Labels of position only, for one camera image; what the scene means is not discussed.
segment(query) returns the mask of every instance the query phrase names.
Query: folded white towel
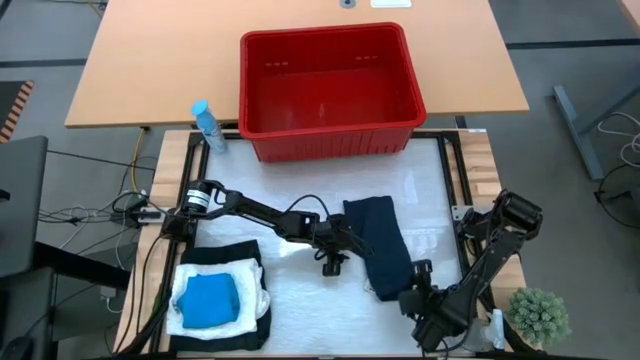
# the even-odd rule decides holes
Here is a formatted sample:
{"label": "folded white towel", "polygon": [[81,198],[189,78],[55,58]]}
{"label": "folded white towel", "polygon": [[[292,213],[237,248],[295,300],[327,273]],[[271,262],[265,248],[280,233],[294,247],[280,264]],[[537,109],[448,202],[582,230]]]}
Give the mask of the folded white towel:
{"label": "folded white towel", "polygon": [[[190,277],[228,273],[238,289],[240,312],[238,319],[208,329],[185,329],[182,327],[182,313],[176,305],[187,289]],[[169,308],[167,309],[167,333],[188,336],[200,340],[226,339],[258,329],[256,320],[269,309],[269,293],[260,285],[262,268],[256,259],[243,259],[226,264],[194,265],[182,264],[176,267]]]}

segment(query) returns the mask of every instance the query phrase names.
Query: succulent plant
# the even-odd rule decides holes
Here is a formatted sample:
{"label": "succulent plant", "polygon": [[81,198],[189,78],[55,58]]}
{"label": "succulent plant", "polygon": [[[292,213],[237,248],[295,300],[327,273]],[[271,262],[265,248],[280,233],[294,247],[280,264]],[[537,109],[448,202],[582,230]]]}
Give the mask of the succulent plant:
{"label": "succulent plant", "polygon": [[507,319],[532,345],[550,345],[570,333],[569,315],[562,298],[540,289],[518,289],[509,298]]}

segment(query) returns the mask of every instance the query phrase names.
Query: blue bottle cap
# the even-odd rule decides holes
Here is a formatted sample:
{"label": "blue bottle cap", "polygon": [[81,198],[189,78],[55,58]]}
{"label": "blue bottle cap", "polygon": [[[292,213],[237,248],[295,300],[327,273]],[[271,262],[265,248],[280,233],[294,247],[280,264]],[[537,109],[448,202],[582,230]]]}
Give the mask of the blue bottle cap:
{"label": "blue bottle cap", "polygon": [[207,100],[198,100],[191,107],[191,115],[198,116],[204,114],[205,112],[207,112],[208,108],[209,104],[207,103]]}

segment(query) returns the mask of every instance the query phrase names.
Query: water bottle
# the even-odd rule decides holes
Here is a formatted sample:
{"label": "water bottle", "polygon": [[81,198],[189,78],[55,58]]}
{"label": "water bottle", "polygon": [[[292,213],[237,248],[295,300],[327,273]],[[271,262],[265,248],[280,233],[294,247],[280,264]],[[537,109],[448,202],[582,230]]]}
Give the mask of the water bottle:
{"label": "water bottle", "polygon": [[220,125],[216,118],[209,111],[209,104],[206,100],[197,101],[191,107],[191,114],[196,117],[198,129],[202,131],[205,141],[209,144],[211,151],[221,154],[227,151],[227,142],[222,135]]}

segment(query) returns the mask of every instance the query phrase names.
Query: sticker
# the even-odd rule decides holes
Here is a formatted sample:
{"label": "sticker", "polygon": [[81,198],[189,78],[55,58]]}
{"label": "sticker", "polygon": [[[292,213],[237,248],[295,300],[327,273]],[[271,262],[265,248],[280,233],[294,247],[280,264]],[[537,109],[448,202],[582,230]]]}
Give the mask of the sticker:
{"label": "sticker", "polygon": [[189,190],[187,191],[187,196],[195,196],[195,197],[199,197],[200,199],[205,200],[207,203],[209,203],[209,201],[211,201],[211,196],[203,193],[202,191],[199,190]]}
{"label": "sticker", "polygon": [[209,207],[209,202],[208,201],[204,201],[200,198],[197,198],[195,196],[191,196],[188,200],[188,202],[192,203],[192,204],[198,204],[204,207]]}

